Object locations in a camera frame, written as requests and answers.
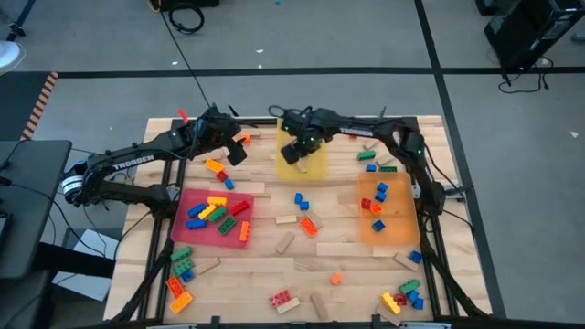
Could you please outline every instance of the blue lego brick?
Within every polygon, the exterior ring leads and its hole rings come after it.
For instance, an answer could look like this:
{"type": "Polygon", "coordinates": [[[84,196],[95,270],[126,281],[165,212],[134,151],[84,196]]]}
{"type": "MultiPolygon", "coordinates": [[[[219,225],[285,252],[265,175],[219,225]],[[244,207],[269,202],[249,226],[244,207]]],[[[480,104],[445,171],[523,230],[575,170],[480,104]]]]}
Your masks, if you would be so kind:
{"type": "Polygon", "coordinates": [[[374,223],[374,225],[372,225],[372,227],[374,228],[374,230],[376,232],[379,232],[382,229],[384,229],[386,227],[386,225],[384,225],[384,223],[382,223],[381,220],[378,220],[376,223],[374,223]]]}
{"type": "Polygon", "coordinates": [[[309,210],[309,201],[302,201],[299,206],[301,206],[302,211],[309,210]]]}
{"type": "Polygon", "coordinates": [[[190,208],[189,211],[187,211],[186,213],[189,215],[190,218],[195,218],[206,207],[207,206],[205,204],[196,205],[196,206],[190,208]]]}
{"type": "Polygon", "coordinates": [[[410,252],[410,256],[409,256],[410,260],[414,261],[417,264],[420,264],[420,261],[422,260],[422,255],[420,255],[420,253],[416,250],[413,250],[410,252]]]}
{"type": "Polygon", "coordinates": [[[382,192],[377,192],[376,193],[376,201],[377,202],[384,202],[386,201],[386,195],[382,192]]]}
{"type": "Polygon", "coordinates": [[[376,188],[378,192],[386,193],[388,191],[388,186],[384,183],[378,184],[378,188],[376,188]]]}
{"type": "Polygon", "coordinates": [[[408,298],[411,302],[416,302],[417,298],[419,298],[419,292],[416,290],[410,291],[406,294],[406,298],[408,298]]]}
{"type": "Polygon", "coordinates": [[[186,222],[186,227],[189,229],[205,228],[206,226],[207,226],[206,220],[195,219],[195,220],[188,220],[186,222]]]}
{"type": "Polygon", "coordinates": [[[417,310],[422,310],[424,308],[424,300],[421,298],[417,298],[417,300],[412,303],[412,307],[414,307],[417,310]]]}
{"type": "Polygon", "coordinates": [[[190,282],[195,279],[195,273],[191,269],[184,271],[181,273],[181,279],[183,279],[184,283],[190,282]]]}
{"type": "Polygon", "coordinates": [[[228,190],[234,189],[234,183],[231,181],[231,179],[226,178],[226,181],[224,182],[224,184],[226,185],[228,190]]]}

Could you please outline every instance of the yellow tray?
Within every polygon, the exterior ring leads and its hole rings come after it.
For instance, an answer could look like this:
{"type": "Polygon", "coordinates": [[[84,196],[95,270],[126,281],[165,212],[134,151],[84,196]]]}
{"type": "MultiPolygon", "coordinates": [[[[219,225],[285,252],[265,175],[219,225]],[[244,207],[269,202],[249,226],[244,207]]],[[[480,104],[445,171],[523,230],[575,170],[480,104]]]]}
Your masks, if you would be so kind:
{"type": "Polygon", "coordinates": [[[420,242],[419,224],[417,222],[410,176],[407,173],[361,173],[357,180],[359,199],[359,234],[364,244],[369,246],[414,246],[420,242]],[[379,183],[388,185],[386,200],[376,201],[379,183]],[[362,198],[378,204],[382,212],[373,215],[370,210],[362,208],[362,198]],[[372,225],[382,220],[386,227],[376,232],[372,225]]]}
{"type": "Polygon", "coordinates": [[[287,164],[281,154],[281,149],[293,140],[293,137],[281,130],[282,119],[276,122],[276,175],[281,179],[323,179],[327,174],[327,144],[321,142],[319,150],[309,154],[299,161],[304,161],[306,173],[301,173],[296,164],[287,164]]]}

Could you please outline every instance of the orange tray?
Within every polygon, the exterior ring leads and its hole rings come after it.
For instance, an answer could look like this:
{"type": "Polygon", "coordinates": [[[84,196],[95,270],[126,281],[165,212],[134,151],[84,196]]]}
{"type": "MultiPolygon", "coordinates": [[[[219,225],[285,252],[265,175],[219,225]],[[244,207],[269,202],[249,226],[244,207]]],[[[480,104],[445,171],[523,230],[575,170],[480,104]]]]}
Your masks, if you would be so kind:
{"type": "Polygon", "coordinates": [[[361,173],[357,179],[359,199],[359,234],[364,244],[369,246],[414,246],[420,242],[419,225],[410,176],[407,173],[361,173]],[[388,185],[386,201],[376,201],[376,188],[379,183],[388,185]],[[382,212],[373,215],[361,206],[362,198],[378,204],[382,212]],[[372,225],[382,220],[386,227],[376,232],[372,225]]]}

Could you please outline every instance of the wooden tabletop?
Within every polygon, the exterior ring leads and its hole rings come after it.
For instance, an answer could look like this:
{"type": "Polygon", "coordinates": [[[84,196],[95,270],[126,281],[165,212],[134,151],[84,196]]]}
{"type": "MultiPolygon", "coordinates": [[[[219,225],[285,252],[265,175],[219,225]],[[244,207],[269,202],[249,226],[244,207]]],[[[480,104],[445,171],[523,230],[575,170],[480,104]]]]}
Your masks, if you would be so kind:
{"type": "MultiPolygon", "coordinates": [[[[167,131],[173,119],[150,119],[144,136],[145,141],[167,131]]],[[[418,117],[420,129],[440,169],[457,182],[451,149],[441,116],[418,117]]],[[[365,162],[358,162],[356,154],[366,139],[351,140],[337,135],[328,144],[327,176],[321,181],[284,181],[274,169],[276,130],[273,126],[260,127],[260,136],[252,137],[245,146],[248,158],[232,167],[225,157],[220,162],[234,180],[234,192],[254,195],[254,220],[250,229],[247,249],[222,249],[210,246],[191,246],[192,260],[198,263],[219,257],[221,264],[215,269],[197,276],[186,284],[194,301],[183,312],[175,315],[168,305],[173,296],[166,296],[166,323],[209,323],[212,315],[221,316],[222,323],[277,323],[290,321],[319,321],[310,301],[312,292],[323,295],[330,320],[355,322],[370,321],[384,292],[393,294],[406,281],[419,279],[420,297],[424,298],[424,310],[417,311],[403,306],[402,320],[432,319],[429,295],[422,267],[417,272],[407,270],[393,257],[397,252],[408,253],[413,248],[367,247],[359,242],[357,230],[357,174],[365,170],[365,162]],[[298,214],[293,203],[294,193],[301,192],[311,200],[312,210],[324,224],[317,237],[309,239],[298,223],[275,224],[275,217],[298,214]],[[296,238],[282,255],[274,251],[281,236],[293,231],[296,238]],[[341,272],[343,282],[338,286],[330,283],[333,273],[341,272]],[[291,296],[300,299],[301,305],[279,315],[268,303],[273,294],[288,289],[291,296]]],[[[379,154],[387,154],[382,144],[376,146],[379,154]]],[[[225,191],[214,174],[203,166],[207,156],[187,164],[184,188],[209,188],[225,191]]],[[[139,166],[136,174],[138,186],[160,184],[162,162],[139,166]]],[[[388,165],[404,170],[393,159],[388,165]]],[[[171,182],[175,181],[177,164],[173,166],[171,182]]],[[[434,171],[437,180],[441,175],[434,171]]],[[[448,200],[445,209],[467,218],[465,205],[448,200]]],[[[144,206],[130,206],[124,231],[147,212],[144,206]]],[[[462,221],[444,214],[440,217],[442,235],[451,273],[476,305],[490,313],[484,276],[469,227],[462,221]]],[[[112,277],[112,287],[104,319],[112,318],[134,293],[144,276],[144,267],[150,244],[154,220],[146,218],[127,235],[120,246],[118,262],[112,277]]],[[[168,226],[161,232],[161,247],[168,226]]],[[[175,249],[184,247],[176,243],[175,249]]],[[[435,271],[441,311],[448,313],[441,277],[435,271]]],[[[154,308],[160,282],[153,284],[148,316],[154,316],[154,308]]]]}

